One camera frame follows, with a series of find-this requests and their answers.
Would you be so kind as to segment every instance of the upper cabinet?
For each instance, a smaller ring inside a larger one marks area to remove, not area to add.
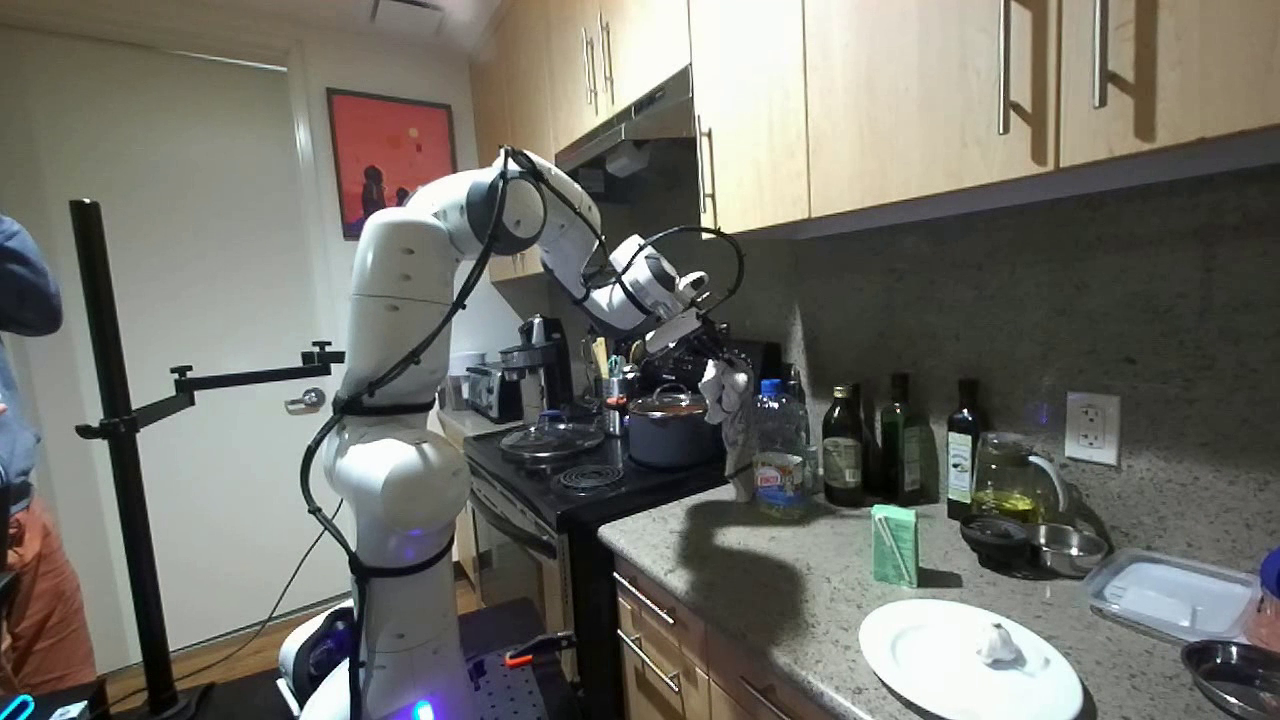
[[[694,0],[691,102],[704,222],[748,231],[804,219],[804,3]]]
[[[1055,165],[1052,0],[806,0],[810,216]]]
[[[1275,0],[1069,0],[1061,159],[1280,123]]]
[[[551,0],[557,145],[686,69],[686,0]]]
[[[487,165],[502,145],[557,152],[557,94],[549,92],[549,3],[506,0],[495,9],[473,54],[474,152]]]

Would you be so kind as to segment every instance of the oven door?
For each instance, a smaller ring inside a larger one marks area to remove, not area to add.
[[[506,494],[473,482],[474,508],[474,586],[480,604],[532,600],[544,631],[571,631],[562,545]],[[562,680],[577,682],[577,650],[558,650]]]

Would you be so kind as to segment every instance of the framed picture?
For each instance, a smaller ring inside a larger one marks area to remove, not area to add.
[[[327,135],[345,240],[355,240],[375,209],[457,171],[447,102],[327,87]]]

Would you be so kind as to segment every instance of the backsplash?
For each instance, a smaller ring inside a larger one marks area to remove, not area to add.
[[[1118,466],[1062,481],[1118,549],[1256,567],[1280,545],[1280,169],[748,244],[715,317],[789,339],[814,413],[904,369],[941,426],[978,374],[994,422],[1061,454],[1062,390],[1114,390]]]

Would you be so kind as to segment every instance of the floor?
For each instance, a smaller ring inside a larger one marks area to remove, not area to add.
[[[457,610],[465,615],[474,609],[480,609],[474,586],[465,575],[457,575]],[[264,626],[246,626],[223,639],[208,639],[201,647],[172,650],[172,680],[181,690],[186,690],[186,686],[232,682],[240,675],[266,671],[276,669],[278,639],[304,618],[310,618],[310,610],[278,615]],[[106,671],[102,682],[106,682],[113,717],[143,709],[146,699],[143,669]]]

